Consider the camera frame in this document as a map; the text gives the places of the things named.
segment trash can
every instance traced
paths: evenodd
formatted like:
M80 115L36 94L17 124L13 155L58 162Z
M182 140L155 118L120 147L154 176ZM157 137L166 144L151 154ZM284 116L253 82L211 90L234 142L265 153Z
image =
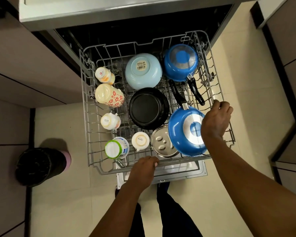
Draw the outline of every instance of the trash can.
M50 148L24 151L17 162L15 176L21 185L34 187L59 175L71 164L70 154Z

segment green lid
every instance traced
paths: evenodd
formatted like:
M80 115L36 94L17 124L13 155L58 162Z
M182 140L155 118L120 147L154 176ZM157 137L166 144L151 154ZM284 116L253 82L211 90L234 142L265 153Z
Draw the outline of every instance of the green lid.
M110 140L104 148L105 154L111 159L116 159L122 154L122 146L116 140Z

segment steel lid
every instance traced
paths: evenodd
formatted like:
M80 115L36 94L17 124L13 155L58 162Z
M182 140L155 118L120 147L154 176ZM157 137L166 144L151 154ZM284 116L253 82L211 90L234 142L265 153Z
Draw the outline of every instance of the steel lid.
M152 133L150 144L155 153L161 157L171 158L179 153L170 141L167 125L159 127Z

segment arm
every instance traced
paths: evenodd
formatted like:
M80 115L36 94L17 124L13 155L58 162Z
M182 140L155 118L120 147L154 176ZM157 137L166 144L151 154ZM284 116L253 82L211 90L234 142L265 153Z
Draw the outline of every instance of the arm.
M222 183L255 237L296 236L296 195L256 171L222 139L232 111L228 102L215 101L201 127Z
M150 186L158 162L157 157L146 156L134 164L127 182L122 185L115 200L90 237L127 237L129 235L137 201L144 189Z

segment person's left hand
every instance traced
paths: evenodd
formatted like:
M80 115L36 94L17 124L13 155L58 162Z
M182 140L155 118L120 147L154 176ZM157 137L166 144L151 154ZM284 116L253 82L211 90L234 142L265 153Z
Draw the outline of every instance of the person's left hand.
M140 158L132 167L127 182L134 184L141 192L144 191L150 186L158 163L159 159L155 156Z

